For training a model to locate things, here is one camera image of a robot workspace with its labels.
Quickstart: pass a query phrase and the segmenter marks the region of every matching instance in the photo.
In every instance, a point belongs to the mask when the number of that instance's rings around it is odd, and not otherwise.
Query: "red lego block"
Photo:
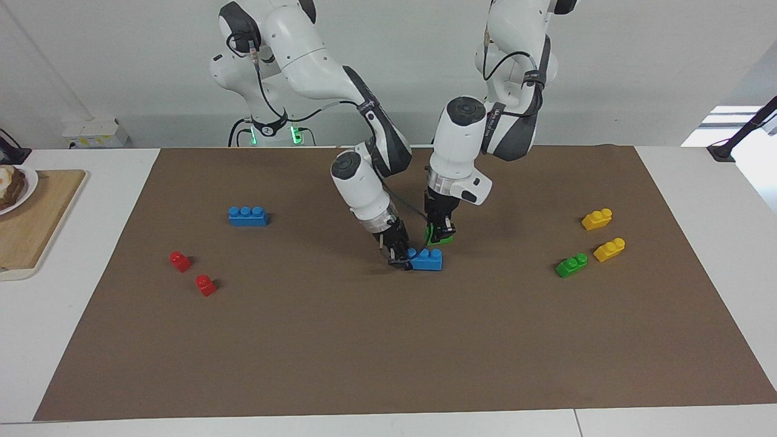
[[[184,257],[183,253],[173,252],[170,254],[170,264],[183,273],[184,271],[189,270],[189,267],[192,266],[192,261],[189,258]]]
[[[206,274],[197,276],[197,287],[205,297],[212,295],[213,292],[218,290],[218,288],[216,288],[216,284],[214,284]]]

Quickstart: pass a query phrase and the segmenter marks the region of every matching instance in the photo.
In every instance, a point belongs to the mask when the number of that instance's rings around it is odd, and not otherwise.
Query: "yellow lego block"
[[[591,231],[593,229],[599,229],[604,228],[606,225],[610,223],[612,220],[612,211],[605,208],[601,211],[594,211],[591,212],[589,215],[586,215],[583,219],[583,227],[587,231]]]
[[[609,243],[602,244],[594,251],[594,256],[600,263],[611,258],[617,257],[626,248],[626,241],[623,238],[616,238]]]

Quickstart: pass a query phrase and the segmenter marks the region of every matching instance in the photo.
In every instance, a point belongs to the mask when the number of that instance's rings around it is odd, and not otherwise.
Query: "black stand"
[[[0,164],[9,164],[12,166],[24,164],[27,156],[30,156],[30,153],[33,151],[32,149],[24,147],[14,147],[3,137],[0,137],[0,150],[2,150],[2,155],[0,155],[0,157],[4,156],[4,158],[0,159]]]
[[[737,147],[737,145],[741,143],[742,140],[744,140],[744,138],[747,137],[752,131],[760,128],[764,124],[764,121],[766,121],[766,117],[771,115],[776,110],[777,96],[770,100],[769,103],[766,103],[766,106],[762,107],[761,110],[759,110],[753,116],[753,118],[748,121],[747,124],[745,124],[736,134],[734,134],[734,136],[731,137],[731,139],[726,144],[720,146],[711,145],[707,148],[707,150],[709,150],[709,153],[719,163],[735,163],[736,161],[734,161],[734,159],[731,157],[733,148]]]

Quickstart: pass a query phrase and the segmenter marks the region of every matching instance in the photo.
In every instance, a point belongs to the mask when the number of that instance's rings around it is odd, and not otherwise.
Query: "plate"
[[[38,187],[37,171],[25,166],[14,167],[16,167],[18,171],[24,173],[24,188],[22,189],[22,193],[19,196],[19,200],[17,200],[13,206],[0,211],[0,215],[7,214],[14,209],[17,209],[22,203],[24,203],[27,199],[30,198],[30,196],[33,195],[33,192]]]

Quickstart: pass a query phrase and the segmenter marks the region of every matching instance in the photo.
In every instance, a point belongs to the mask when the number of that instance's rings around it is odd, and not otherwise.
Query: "green lego block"
[[[432,231],[434,231],[434,225],[427,226],[426,236],[424,237],[426,238],[427,246],[440,246],[442,244],[453,243],[453,238],[455,235],[451,235],[448,238],[443,238],[439,243],[432,243]]]
[[[578,253],[574,258],[570,258],[559,264],[559,266],[556,267],[556,272],[560,277],[568,278],[587,265],[588,257],[586,257],[584,253]]]

